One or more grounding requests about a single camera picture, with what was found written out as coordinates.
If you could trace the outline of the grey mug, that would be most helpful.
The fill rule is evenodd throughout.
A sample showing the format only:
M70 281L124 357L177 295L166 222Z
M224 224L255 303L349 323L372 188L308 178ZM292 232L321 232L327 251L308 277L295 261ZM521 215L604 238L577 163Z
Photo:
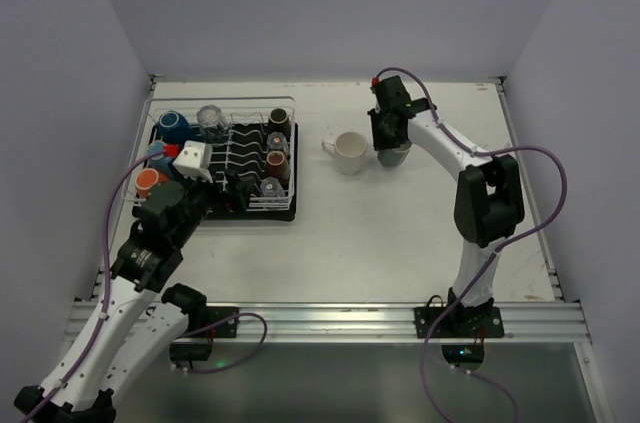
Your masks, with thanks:
M406 142L393 149L384 149L377 152L377 161L386 169L397 168L406 160L412 147L411 142Z

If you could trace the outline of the white mug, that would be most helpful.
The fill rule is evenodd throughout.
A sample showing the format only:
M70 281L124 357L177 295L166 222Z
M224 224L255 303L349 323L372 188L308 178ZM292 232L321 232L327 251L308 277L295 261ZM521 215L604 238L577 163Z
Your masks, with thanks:
M334 140L324 139L321 148L342 175L353 176L364 168L368 143L360 133L345 132Z

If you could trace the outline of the light blue mug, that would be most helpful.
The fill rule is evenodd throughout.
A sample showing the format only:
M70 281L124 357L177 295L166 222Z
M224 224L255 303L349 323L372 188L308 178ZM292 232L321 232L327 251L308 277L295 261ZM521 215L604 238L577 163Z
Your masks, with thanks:
M150 155L148 166L164 174L171 180L178 179L178 173L173 166L174 159L181 150L180 145L168 144L157 140L151 143L146 151Z

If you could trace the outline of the large clear glass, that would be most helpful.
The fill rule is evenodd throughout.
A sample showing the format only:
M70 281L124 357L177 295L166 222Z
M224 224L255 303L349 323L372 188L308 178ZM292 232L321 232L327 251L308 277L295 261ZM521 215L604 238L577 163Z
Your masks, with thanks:
M219 142L228 136L229 124L218 106L206 105L201 107L196 114L196 118L200 136L205 142Z

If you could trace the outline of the dark blue mug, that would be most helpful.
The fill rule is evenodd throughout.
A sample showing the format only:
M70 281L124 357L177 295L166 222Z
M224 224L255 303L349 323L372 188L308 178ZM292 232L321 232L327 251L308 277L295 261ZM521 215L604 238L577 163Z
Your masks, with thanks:
M156 122L159 138L168 144L182 145L188 140L194 139L194 133L186 118L170 110L163 113Z

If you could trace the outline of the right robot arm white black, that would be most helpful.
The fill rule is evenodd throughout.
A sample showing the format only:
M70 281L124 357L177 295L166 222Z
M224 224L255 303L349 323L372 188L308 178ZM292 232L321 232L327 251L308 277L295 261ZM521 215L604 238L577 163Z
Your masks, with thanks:
M496 265L481 267L525 216L518 162L509 155L487 156L435 117L429 98L412 99L398 76L375 77L371 89L376 104L368 116L381 166L396 168L412 148L422 149L456 183L453 218L463 250L449 303L463 311L490 307Z

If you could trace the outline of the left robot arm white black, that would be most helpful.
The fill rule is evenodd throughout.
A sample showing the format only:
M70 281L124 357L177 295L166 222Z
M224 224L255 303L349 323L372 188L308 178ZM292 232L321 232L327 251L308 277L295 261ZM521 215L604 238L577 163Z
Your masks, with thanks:
M52 372L16 396L25 421L112 422L117 398L172 341L210 338L240 317L235 311L214 319L205 295L167 284L183 260L183 247L209 213L247 210L253 179L232 171L225 179L225 185L160 183L134 209L129 237L108 262L85 326Z

